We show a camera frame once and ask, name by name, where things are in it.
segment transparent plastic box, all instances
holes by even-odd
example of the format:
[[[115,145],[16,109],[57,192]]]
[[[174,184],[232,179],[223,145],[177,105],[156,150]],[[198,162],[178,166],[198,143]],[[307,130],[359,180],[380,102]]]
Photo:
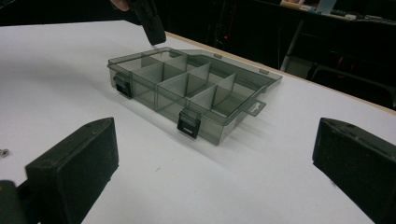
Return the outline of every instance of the transparent plastic box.
[[[246,115],[262,111],[258,96],[282,78],[202,49],[154,49],[110,59],[107,67],[124,96],[216,146]]]

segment tabletop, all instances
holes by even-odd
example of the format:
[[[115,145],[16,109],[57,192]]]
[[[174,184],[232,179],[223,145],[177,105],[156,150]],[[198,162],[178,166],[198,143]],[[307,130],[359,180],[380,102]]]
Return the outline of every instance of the tabletop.
[[[264,110],[215,147],[120,95],[106,67],[160,47],[215,49],[172,34],[152,47],[127,21],[1,27],[0,44],[0,148],[11,152],[1,179],[19,185],[27,163],[77,128],[115,120],[120,167],[83,223],[373,223],[312,153],[320,118],[396,145],[392,111],[279,72]]]

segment hand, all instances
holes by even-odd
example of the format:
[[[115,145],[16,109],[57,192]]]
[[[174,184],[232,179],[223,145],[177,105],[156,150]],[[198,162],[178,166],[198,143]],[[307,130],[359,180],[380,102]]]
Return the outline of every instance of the hand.
[[[126,0],[110,0],[114,6],[116,6],[119,10],[121,11],[128,11],[129,6],[128,3],[126,3]]]

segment table surface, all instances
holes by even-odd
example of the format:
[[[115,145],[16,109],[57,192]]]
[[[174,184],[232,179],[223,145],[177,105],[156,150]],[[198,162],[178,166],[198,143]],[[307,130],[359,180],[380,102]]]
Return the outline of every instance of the table surface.
[[[1,27],[0,44],[0,148],[11,151],[0,179],[19,185],[27,163],[77,128],[115,119],[120,167],[83,223],[372,223],[312,164],[312,152],[320,118],[396,145],[391,111],[283,74],[260,96],[259,116],[215,147],[111,87],[108,59],[154,48],[140,26]],[[156,48],[165,46],[212,50],[171,34]]]

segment black chair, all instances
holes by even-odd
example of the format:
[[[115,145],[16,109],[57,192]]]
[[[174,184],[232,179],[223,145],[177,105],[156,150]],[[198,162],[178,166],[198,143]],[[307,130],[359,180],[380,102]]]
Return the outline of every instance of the black chair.
[[[319,46],[307,79],[391,109],[396,106],[396,23],[348,21]]]

